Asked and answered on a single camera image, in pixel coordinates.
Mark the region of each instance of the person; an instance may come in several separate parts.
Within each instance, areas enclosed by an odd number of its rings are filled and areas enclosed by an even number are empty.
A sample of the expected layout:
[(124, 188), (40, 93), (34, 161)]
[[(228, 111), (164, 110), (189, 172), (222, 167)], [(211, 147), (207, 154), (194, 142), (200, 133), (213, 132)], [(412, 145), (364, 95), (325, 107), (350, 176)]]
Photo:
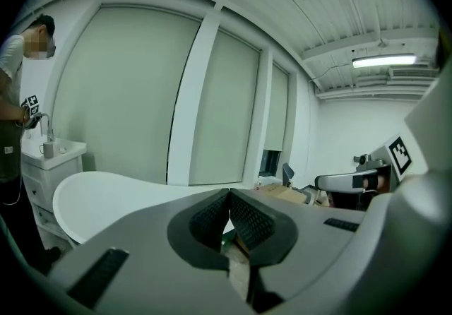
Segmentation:
[(20, 141), (30, 114), (19, 106), (19, 92), (23, 57), (52, 56), (54, 31), (53, 18), (41, 15), (0, 49), (0, 215), (27, 263), (43, 273), (60, 250), (44, 249), (20, 175)]

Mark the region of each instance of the black hair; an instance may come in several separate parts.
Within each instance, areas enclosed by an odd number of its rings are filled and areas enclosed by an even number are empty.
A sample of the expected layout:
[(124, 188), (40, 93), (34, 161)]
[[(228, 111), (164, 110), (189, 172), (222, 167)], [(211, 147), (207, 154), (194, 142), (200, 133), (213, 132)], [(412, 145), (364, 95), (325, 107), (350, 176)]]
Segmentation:
[(29, 26), (27, 29), (29, 28), (35, 28), (36, 26), (41, 26), (41, 25), (45, 25), (46, 29), (47, 29), (47, 34), (49, 35), (49, 37), (53, 37), (54, 36), (54, 32), (55, 32), (55, 23), (54, 23), (54, 19), (51, 16), (48, 15), (44, 15), (41, 14), (39, 15)]

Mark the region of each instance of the white cup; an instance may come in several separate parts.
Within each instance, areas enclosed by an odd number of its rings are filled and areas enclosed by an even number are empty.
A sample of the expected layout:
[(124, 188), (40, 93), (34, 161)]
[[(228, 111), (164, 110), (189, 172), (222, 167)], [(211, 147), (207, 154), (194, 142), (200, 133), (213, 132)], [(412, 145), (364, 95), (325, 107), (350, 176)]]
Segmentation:
[(55, 156), (54, 142), (45, 142), (44, 144), (41, 144), (40, 152), (44, 155), (44, 158), (53, 158)]

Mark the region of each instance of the fluorescent light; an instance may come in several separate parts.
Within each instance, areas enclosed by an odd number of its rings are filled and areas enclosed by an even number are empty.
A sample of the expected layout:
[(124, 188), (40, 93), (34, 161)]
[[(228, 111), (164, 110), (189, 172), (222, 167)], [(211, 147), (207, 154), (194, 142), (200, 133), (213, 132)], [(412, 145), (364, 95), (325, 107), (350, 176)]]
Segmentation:
[(378, 55), (377, 57), (367, 57), (353, 59), (354, 68), (365, 68), (367, 66), (378, 65), (410, 65), (416, 61), (416, 55), (414, 54), (402, 54), (402, 55)]

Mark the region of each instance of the cardboard box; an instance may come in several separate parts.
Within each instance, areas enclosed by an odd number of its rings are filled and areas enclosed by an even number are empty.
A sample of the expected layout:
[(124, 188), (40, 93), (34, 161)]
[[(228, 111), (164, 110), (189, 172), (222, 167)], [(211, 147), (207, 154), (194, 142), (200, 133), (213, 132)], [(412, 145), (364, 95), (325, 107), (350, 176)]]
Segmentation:
[(280, 184), (267, 184), (255, 190), (259, 194), (273, 198), (279, 198), (284, 201), (292, 203), (303, 204), (306, 203), (307, 196), (293, 189), (281, 186)]

